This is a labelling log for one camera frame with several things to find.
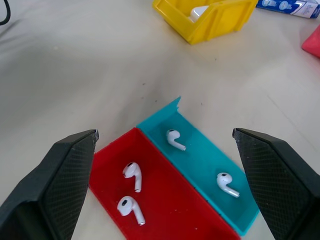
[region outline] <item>earbud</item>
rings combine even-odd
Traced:
[[[227,194],[230,194],[231,196],[238,198],[240,196],[240,193],[227,186],[227,184],[231,182],[232,176],[226,172],[221,172],[216,177],[216,183],[218,184],[219,188],[221,188]]]
[[[177,130],[170,129],[166,132],[166,139],[168,140],[168,143],[181,151],[185,151],[186,146],[175,141],[178,138],[180,138],[180,133]]]
[[[130,162],[127,166],[125,166],[122,173],[126,179],[135,176],[134,191],[140,193],[142,176],[139,165],[135,162]]]
[[[116,208],[122,216],[129,215],[133,210],[138,224],[142,226],[146,223],[146,220],[141,212],[138,203],[131,196],[124,196],[123,198],[121,198]]]

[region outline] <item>white table surface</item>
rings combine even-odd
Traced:
[[[320,60],[300,48],[319,20],[256,9],[240,32],[190,46],[149,0],[9,2],[0,203],[56,141],[97,128],[98,151],[179,95],[180,112],[239,166],[234,127],[286,140],[320,172]],[[72,239],[124,237],[88,191]],[[243,239],[274,238],[259,214]]]

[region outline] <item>teal plastic box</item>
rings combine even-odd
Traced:
[[[165,157],[180,171],[208,203],[240,235],[244,236],[259,213],[245,173],[219,148],[178,112],[181,97],[150,116],[137,127],[153,142]],[[180,132],[177,142],[186,146],[181,151],[168,144],[166,132]],[[230,196],[217,185],[217,175],[229,173],[228,185],[240,193]]]

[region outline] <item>red object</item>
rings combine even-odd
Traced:
[[[306,52],[320,58],[320,25],[315,31],[304,41],[301,48]]]
[[[122,173],[130,162],[142,172],[139,193],[134,177],[124,178]],[[94,155],[89,187],[127,239],[240,239],[138,128]],[[145,225],[138,225],[133,212],[121,216],[117,204],[124,196],[137,201]]]

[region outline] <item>yellow plastic bin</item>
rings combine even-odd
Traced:
[[[239,31],[248,21],[257,0],[155,0],[153,8],[188,43],[197,44]],[[209,6],[196,22],[188,17],[196,7]]]

